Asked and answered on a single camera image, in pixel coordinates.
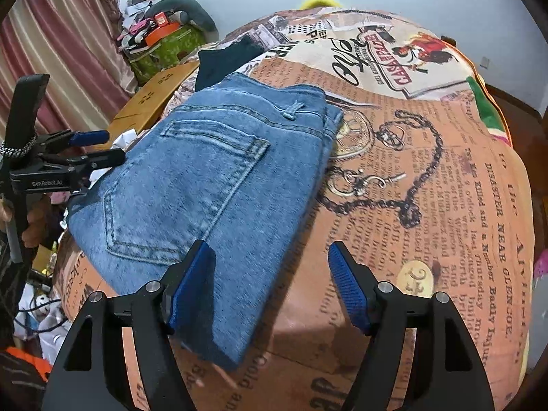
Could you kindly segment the person's left hand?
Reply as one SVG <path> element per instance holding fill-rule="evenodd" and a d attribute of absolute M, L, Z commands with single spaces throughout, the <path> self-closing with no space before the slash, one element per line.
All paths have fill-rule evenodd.
<path fill-rule="evenodd" d="M 47 238 L 47 216 L 51 212 L 50 196 L 43 195 L 30 208 L 27 214 L 28 227 L 22 233 L 21 238 L 27 249 L 34 249 L 43 244 Z M 8 244 L 8 238 L 5 234 L 5 226 L 12 219 L 12 210 L 1 200 L 1 248 Z"/>

